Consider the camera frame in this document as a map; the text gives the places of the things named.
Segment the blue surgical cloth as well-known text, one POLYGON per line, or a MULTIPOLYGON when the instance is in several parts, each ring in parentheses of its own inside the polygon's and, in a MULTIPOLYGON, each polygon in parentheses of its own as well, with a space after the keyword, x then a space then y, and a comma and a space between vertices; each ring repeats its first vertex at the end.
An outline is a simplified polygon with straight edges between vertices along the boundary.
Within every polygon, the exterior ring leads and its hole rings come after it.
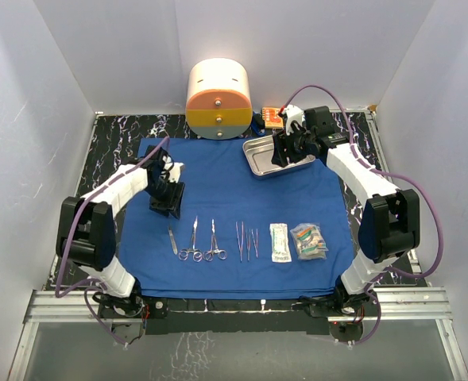
POLYGON ((126 207, 119 259, 141 284, 144 296, 162 298, 262 299, 319 296, 333 291, 336 279, 354 258, 350 227, 338 176, 319 161, 268 179, 256 179, 240 140, 175 139, 171 157, 185 164, 180 219, 149 209, 149 196, 136 195, 126 207), (187 248, 195 217, 196 247, 211 247, 211 220, 227 258, 182 261, 172 252, 168 226, 177 248, 187 248), (240 262, 235 222, 244 223, 240 262), (272 261, 269 226, 318 225, 327 245, 321 260, 272 261), (258 230, 258 258, 246 260, 246 230, 258 230))

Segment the steel tweezers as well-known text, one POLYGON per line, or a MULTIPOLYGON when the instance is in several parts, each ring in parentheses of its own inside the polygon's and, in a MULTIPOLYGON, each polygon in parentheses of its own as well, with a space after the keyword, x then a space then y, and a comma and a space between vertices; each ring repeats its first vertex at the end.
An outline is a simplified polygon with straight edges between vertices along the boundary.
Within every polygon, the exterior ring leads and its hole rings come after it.
POLYGON ((250 262, 250 251, 252 247, 252 235, 251 235, 251 230, 247 229, 246 230, 246 260, 247 262, 250 262))
POLYGON ((255 251, 255 257, 258 258, 258 230, 257 229, 252 229, 251 230, 251 236, 252 236, 252 241, 253 241, 253 247, 255 251))

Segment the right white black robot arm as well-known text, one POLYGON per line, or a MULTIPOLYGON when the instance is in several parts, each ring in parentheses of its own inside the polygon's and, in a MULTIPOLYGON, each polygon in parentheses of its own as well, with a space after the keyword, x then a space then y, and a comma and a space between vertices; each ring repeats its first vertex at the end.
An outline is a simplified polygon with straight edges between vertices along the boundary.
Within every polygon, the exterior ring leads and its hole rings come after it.
POLYGON ((314 156, 354 193, 362 207, 358 252, 320 304, 350 315, 369 298, 378 277, 420 243, 420 198, 376 172, 354 142, 351 129, 338 130, 328 107, 284 106, 282 131, 273 134, 272 163, 287 167, 314 156))

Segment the long white green pouch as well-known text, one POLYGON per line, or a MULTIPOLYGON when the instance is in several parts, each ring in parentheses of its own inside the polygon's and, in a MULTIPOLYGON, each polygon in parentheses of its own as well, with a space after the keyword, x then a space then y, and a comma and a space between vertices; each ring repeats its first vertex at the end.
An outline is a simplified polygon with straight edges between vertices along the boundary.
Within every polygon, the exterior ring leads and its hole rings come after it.
POLYGON ((292 262, 288 244, 288 226, 283 223, 272 223, 269 226, 271 236, 272 261, 286 264, 292 262))

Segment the green clear supply packet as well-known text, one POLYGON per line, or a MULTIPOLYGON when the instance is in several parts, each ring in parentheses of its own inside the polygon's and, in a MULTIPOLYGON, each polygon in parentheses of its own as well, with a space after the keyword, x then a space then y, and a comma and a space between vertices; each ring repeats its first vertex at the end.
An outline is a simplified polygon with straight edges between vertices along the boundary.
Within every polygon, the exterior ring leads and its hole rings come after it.
POLYGON ((293 229, 292 239, 296 246, 296 252, 301 260, 314 256, 318 250, 318 236, 316 228, 305 227, 304 229, 293 229))

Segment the remaining ring-handled clamp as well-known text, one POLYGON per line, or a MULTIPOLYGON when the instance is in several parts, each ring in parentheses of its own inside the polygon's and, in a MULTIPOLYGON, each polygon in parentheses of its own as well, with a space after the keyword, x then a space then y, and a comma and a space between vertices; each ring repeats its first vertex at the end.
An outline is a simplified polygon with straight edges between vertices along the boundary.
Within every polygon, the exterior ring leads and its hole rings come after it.
POLYGON ((192 256, 192 259, 195 262, 200 262, 200 261, 203 260, 203 254, 196 247, 197 229, 198 229, 198 217, 195 217, 195 220, 194 220, 193 226, 192 226, 192 234, 191 234, 191 256, 192 256))

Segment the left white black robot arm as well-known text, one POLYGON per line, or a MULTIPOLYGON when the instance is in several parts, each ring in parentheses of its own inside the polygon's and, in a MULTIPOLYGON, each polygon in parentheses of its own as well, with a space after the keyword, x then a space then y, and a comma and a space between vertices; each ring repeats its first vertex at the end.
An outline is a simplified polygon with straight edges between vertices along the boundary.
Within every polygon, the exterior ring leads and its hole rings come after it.
POLYGON ((100 306, 128 318, 141 315, 140 282, 116 255, 116 217, 136 195, 145 193, 150 210, 179 218, 183 170, 184 164, 176 162, 162 144, 151 145, 145 156, 121 164, 94 190, 62 202, 56 254, 87 274, 83 286, 100 306))

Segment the steel instrument tray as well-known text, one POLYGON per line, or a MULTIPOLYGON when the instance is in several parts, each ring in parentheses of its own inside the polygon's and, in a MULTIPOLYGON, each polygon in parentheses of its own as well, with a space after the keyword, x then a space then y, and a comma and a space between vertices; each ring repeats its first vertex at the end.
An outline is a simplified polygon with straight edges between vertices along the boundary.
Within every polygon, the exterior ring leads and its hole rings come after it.
POLYGON ((295 164, 279 167, 272 163, 274 146, 272 137, 258 137, 247 140, 242 145, 249 168, 256 179, 266 179, 278 175, 298 171, 310 167, 315 161, 314 156, 307 156, 295 164))

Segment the long serrated steel forceps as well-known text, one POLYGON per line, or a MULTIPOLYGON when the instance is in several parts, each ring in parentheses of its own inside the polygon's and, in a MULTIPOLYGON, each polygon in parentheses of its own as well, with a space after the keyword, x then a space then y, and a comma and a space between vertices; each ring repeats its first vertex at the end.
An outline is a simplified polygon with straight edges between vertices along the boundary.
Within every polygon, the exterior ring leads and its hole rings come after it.
POLYGON ((235 222, 236 227, 236 236, 238 242, 238 251, 240 262, 243 261, 243 252, 244 252, 244 223, 242 221, 235 222))

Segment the white blue supply packet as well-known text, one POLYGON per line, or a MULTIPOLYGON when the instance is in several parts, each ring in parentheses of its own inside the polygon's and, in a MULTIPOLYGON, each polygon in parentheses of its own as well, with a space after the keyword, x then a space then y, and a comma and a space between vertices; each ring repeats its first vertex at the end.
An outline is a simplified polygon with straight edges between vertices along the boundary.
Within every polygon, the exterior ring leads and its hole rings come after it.
POLYGON ((318 225, 301 223, 291 231, 299 256, 318 256, 327 251, 327 245, 318 225))

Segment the steel forceps ring handles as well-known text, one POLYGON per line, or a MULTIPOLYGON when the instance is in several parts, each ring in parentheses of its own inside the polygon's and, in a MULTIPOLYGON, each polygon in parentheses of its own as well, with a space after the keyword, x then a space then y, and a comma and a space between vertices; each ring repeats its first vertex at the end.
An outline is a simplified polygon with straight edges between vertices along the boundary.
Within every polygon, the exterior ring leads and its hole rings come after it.
POLYGON ((219 248, 217 237, 216 237, 216 232, 215 232, 215 220, 212 219, 211 220, 211 247, 209 250, 203 253, 203 260, 211 262, 215 257, 217 257, 220 260, 225 260, 227 258, 227 252, 226 250, 219 248))

